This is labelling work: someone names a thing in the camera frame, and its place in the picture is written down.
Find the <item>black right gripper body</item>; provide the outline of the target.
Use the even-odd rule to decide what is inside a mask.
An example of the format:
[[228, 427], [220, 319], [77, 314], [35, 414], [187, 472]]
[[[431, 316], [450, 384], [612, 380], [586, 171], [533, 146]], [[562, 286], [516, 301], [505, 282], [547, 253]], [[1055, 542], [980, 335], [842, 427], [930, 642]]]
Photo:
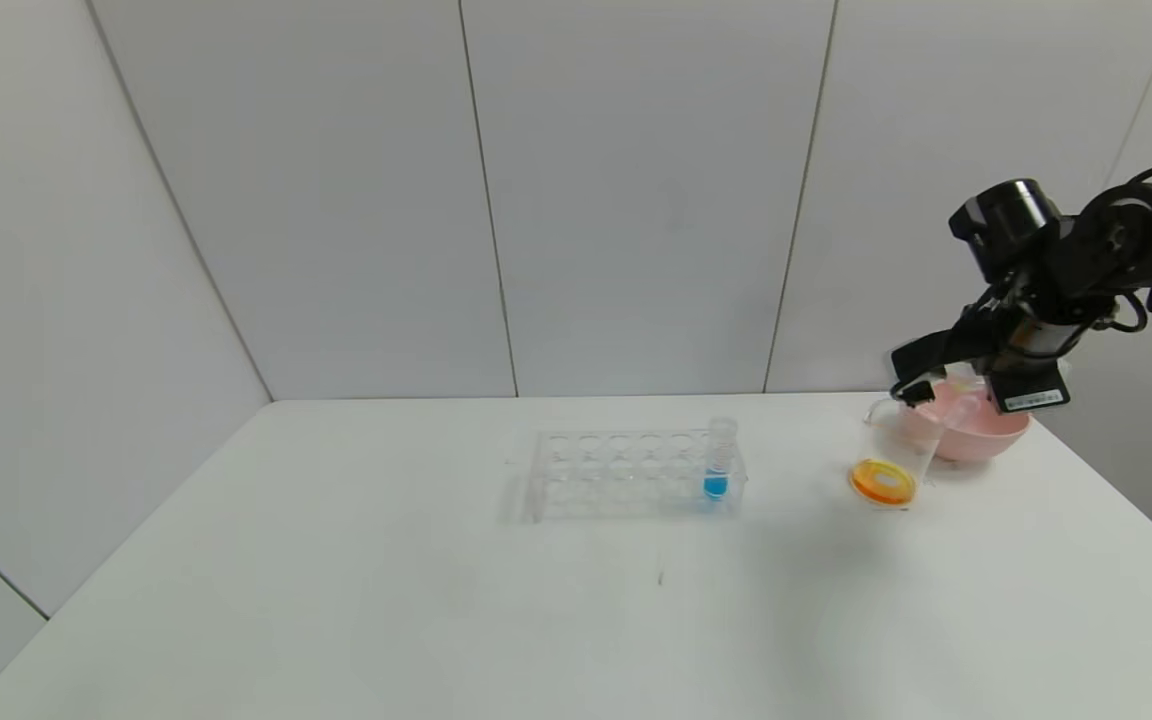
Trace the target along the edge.
[[1024, 309], [1000, 309], [991, 316], [991, 328], [995, 347], [986, 359], [986, 381], [998, 414], [1069, 404], [1059, 361], [1087, 325], [1043, 323]]

